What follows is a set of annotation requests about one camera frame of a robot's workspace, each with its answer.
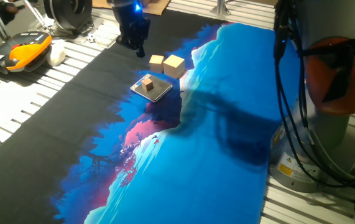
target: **cardboard box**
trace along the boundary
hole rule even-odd
[[[162,15],[163,11],[166,9],[170,0],[141,0],[144,8],[144,13],[149,13],[153,15]],[[103,9],[111,9],[111,6],[107,3],[107,0],[93,0],[93,7],[99,7]]]

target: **wooden block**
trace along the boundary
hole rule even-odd
[[[154,84],[152,83],[152,80],[150,78],[142,80],[141,85],[145,91],[150,91],[154,88]]]
[[[173,78],[180,78],[185,71],[184,59],[171,55],[164,61],[164,73]]]
[[[153,55],[150,59],[150,70],[151,72],[163,73],[164,72],[164,56]]]

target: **white object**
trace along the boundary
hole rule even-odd
[[[95,36],[93,34],[89,34],[88,35],[88,42],[90,42],[90,43],[96,42]]]
[[[53,44],[50,52],[46,55],[47,63],[51,66],[60,65],[66,55],[65,48],[61,43]]]
[[[47,15],[45,15],[44,22],[45,22],[45,27],[51,27],[54,24],[54,19],[51,19]]]

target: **metal plate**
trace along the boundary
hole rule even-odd
[[[151,79],[152,83],[154,84],[154,88],[150,91],[146,91],[143,89],[141,85],[141,81],[145,80],[146,78]],[[165,82],[155,76],[152,76],[150,74],[146,74],[144,77],[142,77],[138,82],[136,82],[133,86],[130,87],[130,89],[134,92],[137,93],[138,95],[144,97],[147,100],[150,100],[151,102],[157,102],[166,95],[166,93],[172,89],[172,85],[168,82]]]

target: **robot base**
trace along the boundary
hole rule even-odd
[[[347,126],[348,119],[344,117],[337,117],[336,119],[327,117],[326,119],[325,116],[329,115],[315,111],[314,107],[311,106],[312,102],[310,98],[308,98],[307,102],[308,120],[310,124],[313,124],[313,128],[310,129],[310,132],[302,125],[300,113],[298,112],[298,102],[295,103],[292,110],[292,116],[298,128],[300,139],[307,152],[312,158],[316,158],[314,150],[317,150],[322,160],[339,175],[347,176],[347,173],[351,174],[352,170],[355,169],[355,128]],[[333,179],[330,179],[306,156],[295,138],[291,122],[288,120],[287,122],[293,145],[306,171],[323,182],[338,184]],[[346,127],[346,129],[343,130],[345,132],[341,132],[342,126]],[[270,173],[276,181],[299,192],[312,193],[325,189],[307,176],[298,166],[283,126],[273,135],[270,145]]]

